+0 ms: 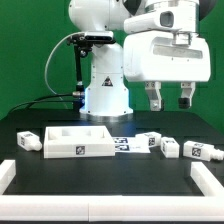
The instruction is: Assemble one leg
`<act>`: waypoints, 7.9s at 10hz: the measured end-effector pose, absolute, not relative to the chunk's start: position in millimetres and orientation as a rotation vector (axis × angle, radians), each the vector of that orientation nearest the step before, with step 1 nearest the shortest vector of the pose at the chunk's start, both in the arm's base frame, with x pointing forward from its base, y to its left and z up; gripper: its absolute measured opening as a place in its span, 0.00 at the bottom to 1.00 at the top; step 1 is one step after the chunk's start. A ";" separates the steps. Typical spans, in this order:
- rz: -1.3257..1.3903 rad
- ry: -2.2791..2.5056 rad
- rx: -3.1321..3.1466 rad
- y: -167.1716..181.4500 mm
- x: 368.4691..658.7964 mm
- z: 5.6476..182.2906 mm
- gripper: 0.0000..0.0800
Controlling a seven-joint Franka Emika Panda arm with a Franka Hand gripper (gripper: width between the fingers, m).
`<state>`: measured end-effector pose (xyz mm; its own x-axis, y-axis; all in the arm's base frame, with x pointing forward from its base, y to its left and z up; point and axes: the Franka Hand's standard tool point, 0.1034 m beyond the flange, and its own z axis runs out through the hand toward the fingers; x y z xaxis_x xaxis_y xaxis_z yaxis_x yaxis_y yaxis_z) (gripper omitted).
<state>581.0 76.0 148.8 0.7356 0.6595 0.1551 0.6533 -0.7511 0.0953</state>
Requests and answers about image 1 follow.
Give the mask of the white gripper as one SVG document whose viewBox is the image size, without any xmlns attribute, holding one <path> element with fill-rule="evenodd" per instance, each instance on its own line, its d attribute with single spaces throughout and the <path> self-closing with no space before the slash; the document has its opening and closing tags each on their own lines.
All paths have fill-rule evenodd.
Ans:
<svg viewBox="0 0 224 224">
<path fill-rule="evenodd" d="M 209 47 L 203 38 L 193 37 L 189 46 L 175 45 L 168 32 L 132 34 L 124 41 L 123 66 L 129 82 L 145 82 L 150 110 L 162 111 L 160 82 L 182 82 L 181 109 L 192 106 L 195 82 L 207 82 L 211 75 Z"/>
</svg>

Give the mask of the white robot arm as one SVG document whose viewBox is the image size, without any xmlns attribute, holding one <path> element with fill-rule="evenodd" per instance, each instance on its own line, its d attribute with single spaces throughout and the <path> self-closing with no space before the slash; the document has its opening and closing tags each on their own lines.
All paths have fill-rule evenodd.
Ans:
<svg viewBox="0 0 224 224">
<path fill-rule="evenodd" d="M 123 81 L 143 82 L 150 109 L 161 111 L 163 82 L 178 82 L 181 109 L 192 105 L 198 82 L 210 78 L 210 52 L 198 23 L 218 0 L 71 0 L 69 17 L 78 59 L 92 55 L 91 82 L 80 114 L 86 119 L 129 118 Z"/>
</svg>

